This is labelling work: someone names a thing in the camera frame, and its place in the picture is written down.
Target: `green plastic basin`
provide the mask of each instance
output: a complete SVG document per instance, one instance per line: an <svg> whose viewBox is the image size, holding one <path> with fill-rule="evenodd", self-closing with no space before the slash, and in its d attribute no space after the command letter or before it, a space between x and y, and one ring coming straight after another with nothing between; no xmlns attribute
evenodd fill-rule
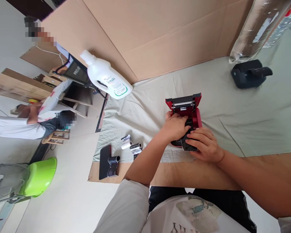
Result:
<svg viewBox="0 0 291 233"><path fill-rule="evenodd" d="M40 196L52 182L56 167L57 159L55 157L30 164L27 168L30 172L29 178L19 194L32 197Z"/></svg>

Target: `hand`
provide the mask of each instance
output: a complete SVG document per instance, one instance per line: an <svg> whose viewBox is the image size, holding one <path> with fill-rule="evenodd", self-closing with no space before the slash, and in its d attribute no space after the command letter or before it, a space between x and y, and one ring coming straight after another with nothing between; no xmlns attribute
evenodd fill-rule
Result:
<svg viewBox="0 0 291 233"><path fill-rule="evenodd" d="M52 69L52 71L56 71L59 67L60 67L60 66L54 67L54 68ZM68 69L68 67L67 67L67 66L64 66L63 68L59 69L59 70L57 71L57 73L63 73L63 72L66 71L67 69Z"/></svg>
<svg viewBox="0 0 291 233"><path fill-rule="evenodd" d="M43 102L36 102L36 103L31 104L29 106L30 106L30 108L36 108L37 110L39 110L42 105L43 105Z"/></svg>
<svg viewBox="0 0 291 233"><path fill-rule="evenodd" d="M34 106L34 107L37 107L37 108L41 107L42 105L43 105L42 102L36 102L36 103L31 104L31 106Z"/></svg>
<svg viewBox="0 0 291 233"><path fill-rule="evenodd" d="M187 136L188 138L198 140L185 140L187 144L195 146L200 150L200 152L190 151L192 156L207 162L218 163L222 161L224 150L218 145L217 139L209 129L201 127L191 131Z"/></svg>
<svg viewBox="0 0 291 233"><path fill-rule="evenodd" d="M166 121L159 132L161 137L168 142L180 139L190 129L190 126L185 126L188 116L180 116L178 113L169 111L166 113Z"/></svg>

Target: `tile floor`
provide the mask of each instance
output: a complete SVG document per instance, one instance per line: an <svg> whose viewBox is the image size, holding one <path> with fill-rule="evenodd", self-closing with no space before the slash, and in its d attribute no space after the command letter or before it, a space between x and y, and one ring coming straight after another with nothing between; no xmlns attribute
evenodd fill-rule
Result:
<svg viewBox="0 0 291 233"><path fill-rule="evenodd" d="M15 207L2 233L94 231L118 184L87 181L99 138L95 129L103 103L103 98L99 95L94 95L92 99L93 107L88 109L88 117L77 118L76 125L71 130L70 140L58 145L46 155L46 158L55 156L58 160L56 175L49 188L40 197L32 199L26 211L24 205ZM280 232L273 217L252 199L247 200L251 218L257 224L258 232Z"/></svg>

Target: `wooden chair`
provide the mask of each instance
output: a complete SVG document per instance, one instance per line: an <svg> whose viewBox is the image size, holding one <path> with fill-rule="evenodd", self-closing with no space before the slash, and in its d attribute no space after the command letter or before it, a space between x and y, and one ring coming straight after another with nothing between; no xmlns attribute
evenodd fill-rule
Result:
<svg viewBox="0 0 291 233"><path fill-rule="evenodd" d="M64 140L69 140L70 129L65 130L55 130L48 137L42 139L42 144L57 144L61 145L64 143Z"/></svg>

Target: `fan grille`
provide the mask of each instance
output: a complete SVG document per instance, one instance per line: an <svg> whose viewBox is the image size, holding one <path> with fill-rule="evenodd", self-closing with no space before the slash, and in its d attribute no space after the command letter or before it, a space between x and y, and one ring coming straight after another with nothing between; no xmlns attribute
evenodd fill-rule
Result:
<svg viewBox="0 0 291 233"><path fill-rule="evenodd" d="M18 164L0 164L0 199L18 192L29 177L27 167Z"/></svg>

